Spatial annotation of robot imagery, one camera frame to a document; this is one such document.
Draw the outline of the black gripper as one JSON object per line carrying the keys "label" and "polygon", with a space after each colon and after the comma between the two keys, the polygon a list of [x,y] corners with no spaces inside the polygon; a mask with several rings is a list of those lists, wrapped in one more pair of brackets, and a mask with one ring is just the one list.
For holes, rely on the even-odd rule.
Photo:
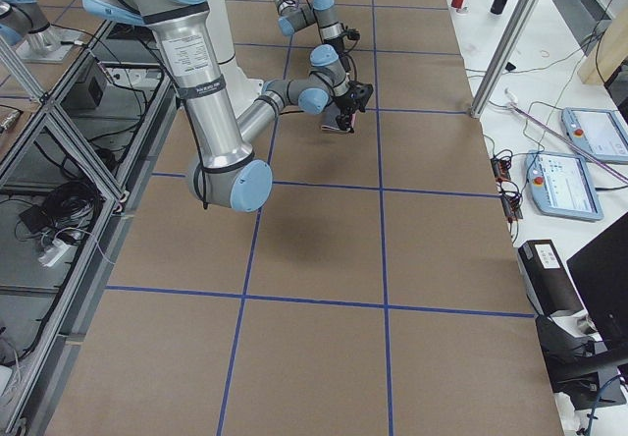
{"label": "black gripper", "polygon": [[338,129],[343,133],[353,133],[355,112],[360,106],[360,84],[350,82],[344,94],[334,97],[334,103],[340,110],[336,116]]}
{"label": "black gripper", "polygon": [[349,59],[346,56],[345,37],[343,35],[334,37],[329,40],[329,44],[335,49],[339,56],[340,63],[344,68],[349,68]]}

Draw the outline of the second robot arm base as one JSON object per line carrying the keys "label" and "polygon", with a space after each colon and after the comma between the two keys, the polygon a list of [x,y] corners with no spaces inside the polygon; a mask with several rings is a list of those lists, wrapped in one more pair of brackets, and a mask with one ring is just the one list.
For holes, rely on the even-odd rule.
{"label": "second robot arm base", "polygon": [[1,36],[29,63],[61,64],[84,46],[80,30],[54,27],[37,0],[1,0]]}

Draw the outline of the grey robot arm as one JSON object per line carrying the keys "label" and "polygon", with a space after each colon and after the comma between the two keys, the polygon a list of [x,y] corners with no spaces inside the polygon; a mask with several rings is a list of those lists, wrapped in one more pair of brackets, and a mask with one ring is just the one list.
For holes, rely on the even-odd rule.
{"label": "grey robot arm", "polygon": [[358,36],[339,21],[335,0],[307,5],[273,1],[283,35],[316,25],[322,43],[310,54],[307,78],[266,82],[237,114],[214,51],[215,43],[229,38],[231,31],[228,26],[208,27],[210,0],[82,0],[83,8],[101,19],[152,31],[196,143],[198,160],[187,174],[189,190],[205,205],[251,212],[266,202],[272,170],[256,157],[251,143],[285,108],[297,106],[308,114],[329,111],[336,130],[350,133],[355,113],[365,110],[373,93],[371,84],[350,76],[343,42]]}
{"label": "grey robot arm", "polygon": [[350,71],[344,40],[356,40],[359,36],[351,36],[352,29],[340,21],[335,0],[311,0],[305,4],[297,4],[295,0],[274,2],[279,15],[278,25],[284,36],[293,36],[316,24],[322,43],[331,45],[338,53],[344,69]]}

